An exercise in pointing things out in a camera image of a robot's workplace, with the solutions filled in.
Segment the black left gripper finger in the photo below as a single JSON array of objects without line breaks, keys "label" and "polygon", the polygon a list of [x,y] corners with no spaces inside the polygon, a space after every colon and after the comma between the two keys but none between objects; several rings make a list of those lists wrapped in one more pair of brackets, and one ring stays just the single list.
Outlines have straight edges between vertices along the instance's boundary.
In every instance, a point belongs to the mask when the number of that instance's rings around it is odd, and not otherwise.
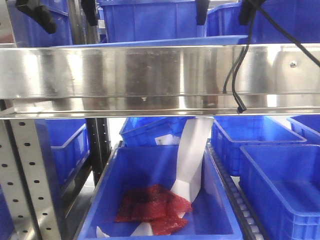
[{"label": "black left gripper finger", "polygon": [[15,7],[38,23],[48,34],[56,33],[57,25],[54,18],[49,9],[39,0],[17,0]]},{"label": "black left gripper finger", "polygon": [[81,7],[84,12],[85,18],[90,26],[97,26],[98,19],[96,14],[96,1],[95,0],[81,0]]}]

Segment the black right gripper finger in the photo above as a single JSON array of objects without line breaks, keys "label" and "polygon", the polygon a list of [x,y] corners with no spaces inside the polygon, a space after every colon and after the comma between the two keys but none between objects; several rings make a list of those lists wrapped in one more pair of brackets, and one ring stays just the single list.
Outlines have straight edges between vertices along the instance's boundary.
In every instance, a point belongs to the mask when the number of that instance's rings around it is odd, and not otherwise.
[{"label": "black right gripper finger", "polygon": [[195,0],[196,4],[196,24],[203,26],[207,19],[207,11],[210,0]]},{"label": "black right gripper finger", "polygon": [[249,21],[256,13],[256,8],[253,4],[261,6],[265,0],[242,0],[240,5],[240,12],[238,15],[238,23],[240,26],[247,26]]}]

